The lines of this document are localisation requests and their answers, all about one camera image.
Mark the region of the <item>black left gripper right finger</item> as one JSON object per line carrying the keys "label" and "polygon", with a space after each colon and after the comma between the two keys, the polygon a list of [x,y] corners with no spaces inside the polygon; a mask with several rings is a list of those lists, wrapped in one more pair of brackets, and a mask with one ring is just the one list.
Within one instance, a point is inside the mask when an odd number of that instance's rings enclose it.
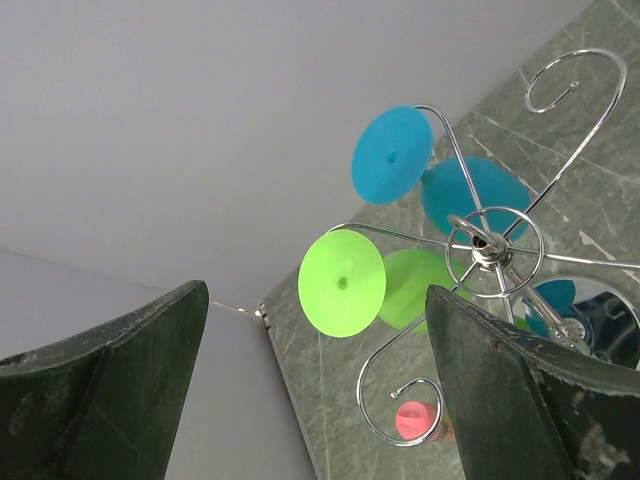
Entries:
{"label": "black left gripper right finger", "polygon": [[426,321],[468,479],[636,479],[639,374],[525,332],[448,289]]}

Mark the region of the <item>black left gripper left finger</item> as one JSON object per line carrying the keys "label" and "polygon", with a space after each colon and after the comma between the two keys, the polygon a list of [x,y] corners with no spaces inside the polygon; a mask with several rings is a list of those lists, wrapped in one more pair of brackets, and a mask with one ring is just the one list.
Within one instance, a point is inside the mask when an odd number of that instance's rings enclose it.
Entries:
{"label": "black left gripper left finger", "polygon": [[190,281],[1,361],[4,479],[162,479],[209,308]]}

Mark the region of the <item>blue plastic wine glass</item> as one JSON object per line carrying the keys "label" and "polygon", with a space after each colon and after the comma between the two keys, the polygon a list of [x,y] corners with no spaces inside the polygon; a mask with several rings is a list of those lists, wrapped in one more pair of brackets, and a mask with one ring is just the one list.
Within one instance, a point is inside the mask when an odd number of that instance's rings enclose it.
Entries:
{"label": "blue plastic wine glass", "polygon": [[[426,217],[449,235],[453,226],[448,216],[466,217],[476,207],[456,157],[429,164],[433,146],[427,117],[412,106],[394,107],[373,120],[359,138],[352,158],[352,184],[371,204],[396,202],[419,185]],[[517,219],[504,209],[524,211],[530,205],[527,188],[486,158],[466,155],[464,160],[481,205],[499,208],[486,214],[490,229],[503,232]]]}

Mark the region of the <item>green plastic wine glass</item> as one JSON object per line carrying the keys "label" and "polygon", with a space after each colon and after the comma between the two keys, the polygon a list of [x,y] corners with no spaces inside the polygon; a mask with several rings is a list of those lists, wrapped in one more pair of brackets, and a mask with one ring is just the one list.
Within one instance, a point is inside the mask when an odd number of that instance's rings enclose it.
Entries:
{"label": "green plastic wine glass", "polygon": [[416,248],[383,256],[366,236],[335,230],[316,240],[298,274],[309,322],[335,338],[357,335],[380,319],[402,329],[424,313],[431,285],[452,288],[442,253]]}

